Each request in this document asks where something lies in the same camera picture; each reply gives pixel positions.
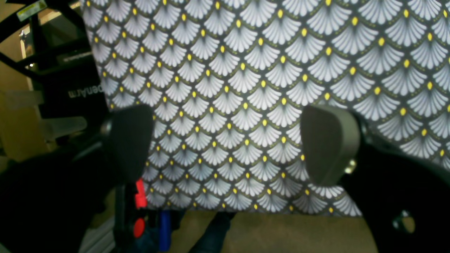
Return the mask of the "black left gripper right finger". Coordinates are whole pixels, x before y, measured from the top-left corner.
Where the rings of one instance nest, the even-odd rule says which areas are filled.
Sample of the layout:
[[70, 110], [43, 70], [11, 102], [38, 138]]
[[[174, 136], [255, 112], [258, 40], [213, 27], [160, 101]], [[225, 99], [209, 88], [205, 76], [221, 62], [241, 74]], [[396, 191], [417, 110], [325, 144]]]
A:
[[313, 184], [341, 186], [380, 253], [448, 253], [449, 171], [374, 134], [359, 113], [304, 107], [300, 132]]

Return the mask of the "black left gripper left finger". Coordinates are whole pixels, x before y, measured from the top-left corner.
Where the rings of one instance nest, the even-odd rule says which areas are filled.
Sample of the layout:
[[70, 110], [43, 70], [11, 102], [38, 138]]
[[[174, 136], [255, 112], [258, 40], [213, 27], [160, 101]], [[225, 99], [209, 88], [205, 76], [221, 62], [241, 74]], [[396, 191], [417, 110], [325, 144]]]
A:
[[1, 245], [12, 253], [77, 253], [110, 191], [142, 176], [153, 110], [108, 114], [95, 131], [1, 173]]

